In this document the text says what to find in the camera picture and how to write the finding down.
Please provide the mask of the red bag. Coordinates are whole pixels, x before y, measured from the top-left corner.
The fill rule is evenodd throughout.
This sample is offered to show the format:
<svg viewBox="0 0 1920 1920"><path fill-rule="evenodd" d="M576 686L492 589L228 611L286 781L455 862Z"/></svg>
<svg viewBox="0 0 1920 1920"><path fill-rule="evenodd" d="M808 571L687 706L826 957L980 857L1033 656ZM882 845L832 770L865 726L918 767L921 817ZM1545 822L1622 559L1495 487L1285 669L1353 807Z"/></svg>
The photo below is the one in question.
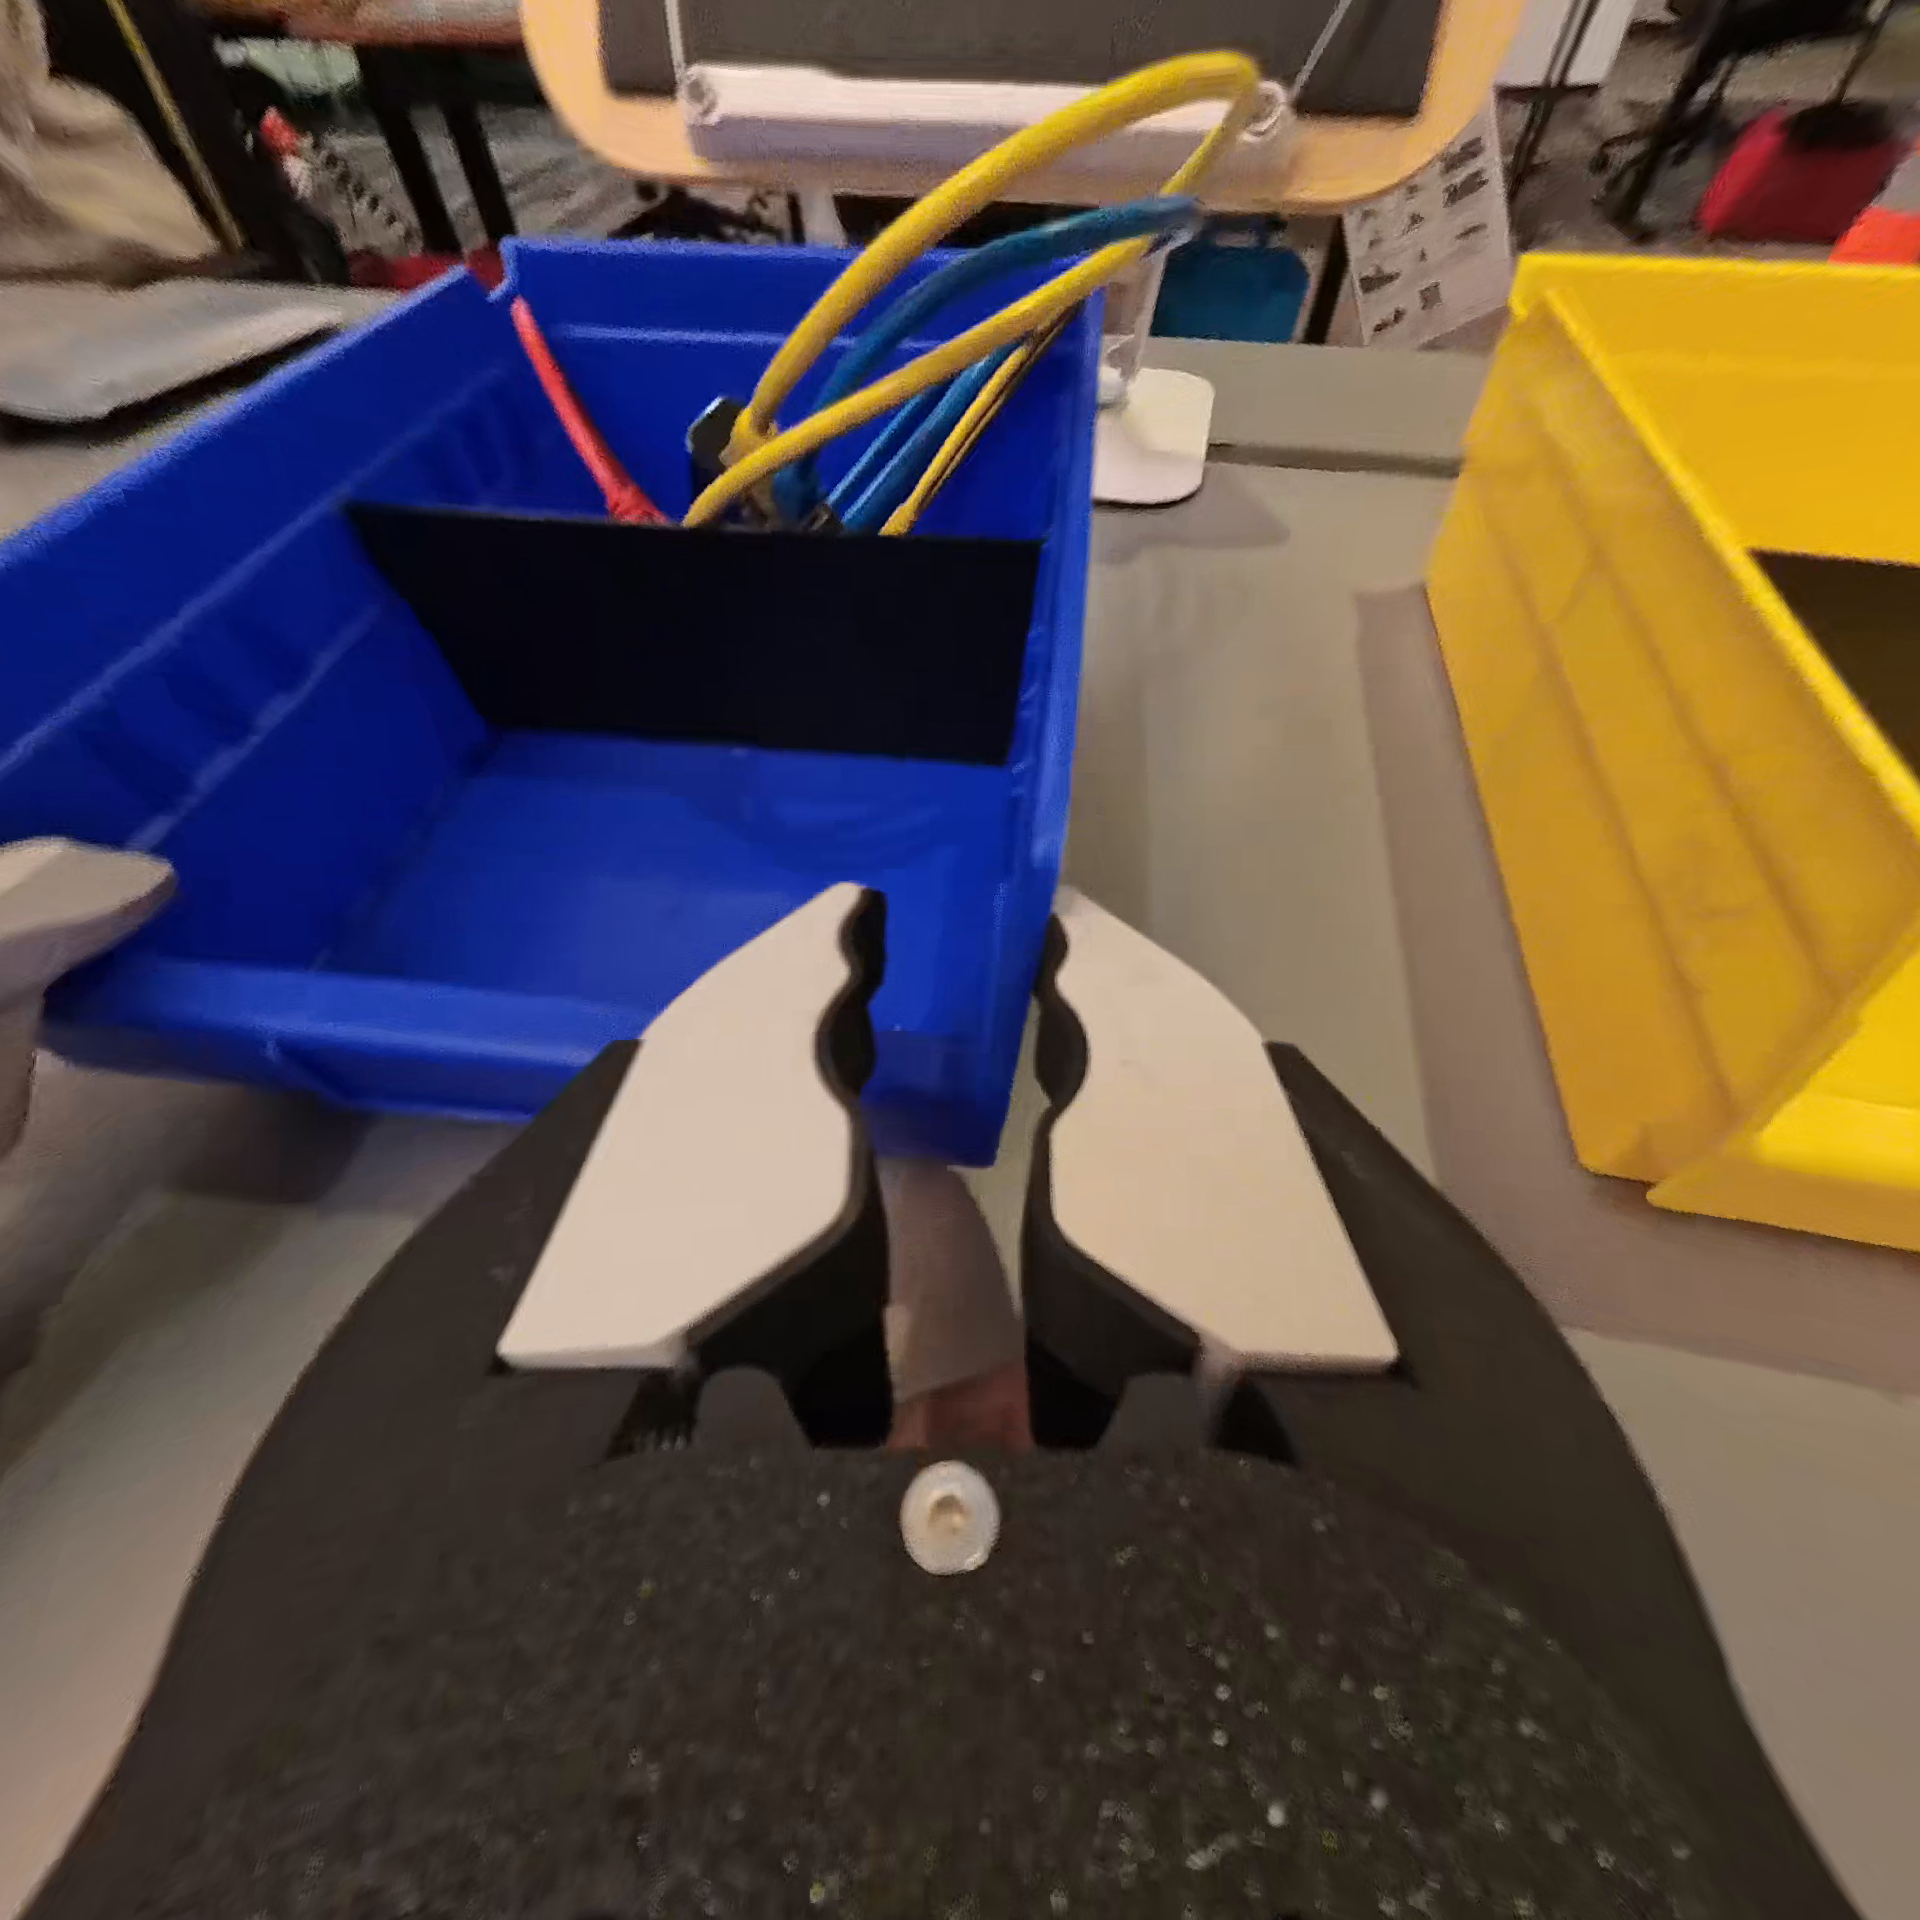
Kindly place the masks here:
<svg viewBox="0 0 1920 1920"><path fill-rule="evenodd" d="M1890 108L1766 108L1704 190L1693 229L1712 243L1830 254L1912 153Z"/></svg>

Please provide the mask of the yellow plastic bin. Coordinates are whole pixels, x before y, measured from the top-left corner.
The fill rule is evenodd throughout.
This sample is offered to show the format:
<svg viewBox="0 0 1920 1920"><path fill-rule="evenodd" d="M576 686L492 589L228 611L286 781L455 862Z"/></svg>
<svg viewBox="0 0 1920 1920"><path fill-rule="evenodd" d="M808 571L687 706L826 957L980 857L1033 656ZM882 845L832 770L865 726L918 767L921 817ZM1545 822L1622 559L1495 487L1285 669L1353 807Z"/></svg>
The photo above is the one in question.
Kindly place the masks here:
<svg viewBox="0 0 1920 1920"><path fill-rule="evenodd" d="M1918 785L1758 552L1918 564L1915 267L1522 260L1426 592L1578 1164L1918 1247Z"/></svg>

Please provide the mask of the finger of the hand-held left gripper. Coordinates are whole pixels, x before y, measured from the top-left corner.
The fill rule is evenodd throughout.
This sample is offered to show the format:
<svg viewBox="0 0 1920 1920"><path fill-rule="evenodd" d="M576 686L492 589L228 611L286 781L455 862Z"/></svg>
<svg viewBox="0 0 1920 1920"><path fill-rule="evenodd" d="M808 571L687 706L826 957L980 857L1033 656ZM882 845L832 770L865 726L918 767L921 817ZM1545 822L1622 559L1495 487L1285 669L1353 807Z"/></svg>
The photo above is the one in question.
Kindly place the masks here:
<svg viewBox="0 0 1920 1920"><path fill-rule="evenodd" d="M145 926L177 889L165 859L68 837L2 848L2 1156L27 1128L50 986Z"/></svg>

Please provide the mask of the black divider of blue bin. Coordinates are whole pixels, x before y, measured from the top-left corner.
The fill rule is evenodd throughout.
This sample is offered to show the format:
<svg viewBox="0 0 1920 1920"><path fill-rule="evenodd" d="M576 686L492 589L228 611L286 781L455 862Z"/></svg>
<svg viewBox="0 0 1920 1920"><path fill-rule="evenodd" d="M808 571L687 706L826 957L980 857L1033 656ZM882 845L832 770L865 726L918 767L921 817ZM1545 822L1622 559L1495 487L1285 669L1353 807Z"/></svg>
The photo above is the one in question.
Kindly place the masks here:
<svg viewBox="0 0 1920 1920"><path fill-rule="evenodd" d="M495 730L959 766L1011 753L1039 541L375 502L349 525Z"/></svg>

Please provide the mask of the black divider of yellow bin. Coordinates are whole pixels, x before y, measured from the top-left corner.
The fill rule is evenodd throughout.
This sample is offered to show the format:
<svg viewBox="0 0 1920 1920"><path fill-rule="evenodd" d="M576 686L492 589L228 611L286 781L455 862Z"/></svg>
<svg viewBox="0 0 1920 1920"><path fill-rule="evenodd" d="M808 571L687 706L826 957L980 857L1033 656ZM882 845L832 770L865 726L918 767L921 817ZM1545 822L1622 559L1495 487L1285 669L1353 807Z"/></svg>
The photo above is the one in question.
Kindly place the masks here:
<svg viewBox="0 0 1920 1920"><path fill-rule="evenodd" d="M1758 552L1770 589L1848 694L1918 770L1918 566Z"/></svg>

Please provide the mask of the printed paper leaflet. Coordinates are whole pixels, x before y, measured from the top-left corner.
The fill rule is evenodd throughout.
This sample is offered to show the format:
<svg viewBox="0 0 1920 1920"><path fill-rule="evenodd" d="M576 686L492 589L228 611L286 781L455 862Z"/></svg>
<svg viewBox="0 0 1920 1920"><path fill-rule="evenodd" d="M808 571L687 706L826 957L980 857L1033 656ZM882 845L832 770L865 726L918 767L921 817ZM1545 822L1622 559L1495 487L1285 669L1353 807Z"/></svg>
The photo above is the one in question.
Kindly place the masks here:
<svg viewBox="0 0 1920 1920"><path fill-rule="evenodd" d="M1340 230L1353 313L1345 345L1488 350L1516 276L1498 99L1417 173L1351 207Z"/></svg>

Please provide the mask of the blue box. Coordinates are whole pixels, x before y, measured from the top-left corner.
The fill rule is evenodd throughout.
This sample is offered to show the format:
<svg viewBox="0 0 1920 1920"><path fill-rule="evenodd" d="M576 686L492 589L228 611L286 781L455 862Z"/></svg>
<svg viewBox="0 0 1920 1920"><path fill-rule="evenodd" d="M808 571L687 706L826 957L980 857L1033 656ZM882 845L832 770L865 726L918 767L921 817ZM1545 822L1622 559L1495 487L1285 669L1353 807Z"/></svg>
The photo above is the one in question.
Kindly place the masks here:
<svg viewBox="0 0 1920 1920"><path fill-rule="evenodd" d="M1332 219L1317 216L1212 216L1167 260L1152 337L1306 345L1336 230Z"/></svg>

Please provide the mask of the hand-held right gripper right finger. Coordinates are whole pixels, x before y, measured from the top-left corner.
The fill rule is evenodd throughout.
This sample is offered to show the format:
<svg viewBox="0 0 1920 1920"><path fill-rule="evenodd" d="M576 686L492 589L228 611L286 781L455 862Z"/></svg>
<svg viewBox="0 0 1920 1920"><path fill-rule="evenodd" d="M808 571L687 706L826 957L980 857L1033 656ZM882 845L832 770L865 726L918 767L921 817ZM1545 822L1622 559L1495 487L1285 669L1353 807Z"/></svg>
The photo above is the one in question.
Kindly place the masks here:
<svg viewBox="0 0 1920 1920"><path fill-rule="evenodd" d="M1389 1372L1397 1341L1252 1021L1069 888L1034 1005L1034 1343L1076 1380Z"/></svg>

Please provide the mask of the blue plastic bin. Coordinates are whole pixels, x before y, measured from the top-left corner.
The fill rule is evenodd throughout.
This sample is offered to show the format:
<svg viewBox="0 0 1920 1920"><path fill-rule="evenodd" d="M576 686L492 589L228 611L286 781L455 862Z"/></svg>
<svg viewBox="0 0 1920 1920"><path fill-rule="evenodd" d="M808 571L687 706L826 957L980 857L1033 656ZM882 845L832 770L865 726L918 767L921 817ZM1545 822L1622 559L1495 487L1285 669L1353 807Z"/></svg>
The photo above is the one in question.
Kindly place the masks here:
<svg viewBox="0 0 1920 1920"><path fill-rule="evenodd" d="M349 506L607 520L511 322L668 517L846 254L508 243L274 372L3 543L3 842L165 859L177 889L47 1003L60 1059L362 1112L534 1117L839 882L888 902L880 1148L992 1159L1060 876L1099 320L1073 319L901 538L1039 541L1000 766L479 720Z"/></svg>

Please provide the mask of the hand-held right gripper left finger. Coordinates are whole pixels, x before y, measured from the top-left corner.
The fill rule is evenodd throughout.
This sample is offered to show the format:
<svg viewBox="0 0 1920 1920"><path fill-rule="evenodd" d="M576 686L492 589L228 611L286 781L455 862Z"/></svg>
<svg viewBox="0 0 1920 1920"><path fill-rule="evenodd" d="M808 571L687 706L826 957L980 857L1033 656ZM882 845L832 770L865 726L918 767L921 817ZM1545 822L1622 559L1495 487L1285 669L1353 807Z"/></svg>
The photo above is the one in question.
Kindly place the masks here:
<svg viewBox="0 0 1920 1920"><path fill-rule="evenodd" d="M649 1023L497 1336L504 1368L729 1368L748 1315L859 1222L886 925L882 894L828 885Z"/></svg>

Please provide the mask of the grey flat case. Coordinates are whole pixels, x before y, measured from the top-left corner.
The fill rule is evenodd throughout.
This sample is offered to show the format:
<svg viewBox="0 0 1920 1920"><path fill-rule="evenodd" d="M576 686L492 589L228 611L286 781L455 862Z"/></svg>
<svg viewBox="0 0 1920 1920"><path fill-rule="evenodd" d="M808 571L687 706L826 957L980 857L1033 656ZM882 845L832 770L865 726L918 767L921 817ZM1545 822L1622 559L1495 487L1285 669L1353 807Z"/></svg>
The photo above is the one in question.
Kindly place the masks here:
<svg viewBox="0 0 1920 1920"><path fill-rule="evenodd" d="M371 306L357 295L232 279L6 286L2 415L34 426L92 426L367 317Z"/></svg>

